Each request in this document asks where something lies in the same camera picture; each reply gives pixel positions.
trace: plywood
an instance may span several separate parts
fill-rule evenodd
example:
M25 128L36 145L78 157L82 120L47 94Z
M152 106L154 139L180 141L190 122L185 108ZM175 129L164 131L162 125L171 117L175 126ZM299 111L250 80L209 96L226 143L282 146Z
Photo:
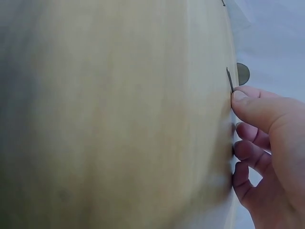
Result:
M220 0L0 4L1 228L231 227Z

